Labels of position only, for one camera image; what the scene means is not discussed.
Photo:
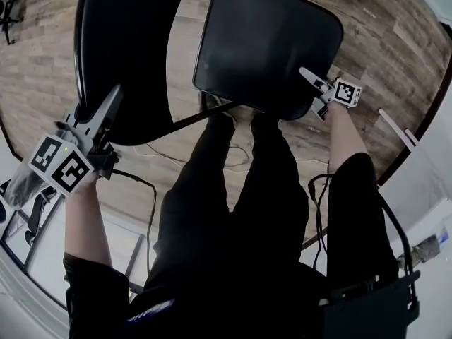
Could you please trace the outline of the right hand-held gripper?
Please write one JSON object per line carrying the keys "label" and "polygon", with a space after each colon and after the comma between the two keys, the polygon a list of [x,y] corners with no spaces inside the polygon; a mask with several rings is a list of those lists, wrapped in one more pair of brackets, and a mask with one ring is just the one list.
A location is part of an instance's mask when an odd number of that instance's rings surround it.
{"label": "right hand-held gripper", "polygon": [[311,106],[311,111],[320,120],[324,120],[328,104],[331,102],[342,104],[347,109],[357,106],[362,92],[360,86],[344,81],[342,78],[336,78],[333,82],[328,83],[304,67],[299,68],[299,73],[321,93],[319,97],[314,98]]}

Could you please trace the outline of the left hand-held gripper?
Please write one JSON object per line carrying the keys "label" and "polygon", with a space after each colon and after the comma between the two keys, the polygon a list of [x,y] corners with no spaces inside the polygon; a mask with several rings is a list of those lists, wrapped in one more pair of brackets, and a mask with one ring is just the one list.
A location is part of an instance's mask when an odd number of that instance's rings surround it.
{"label": "left hand-held gripper", "polygon": [[123,90],[115,85],[88,124],[78,124],[83,107],[76,102],[56,132],[45,134],[28,162],[40,178],[63,195],[70,195],[93,172],[110,178],[119,158],[104,140],[116,118]]}

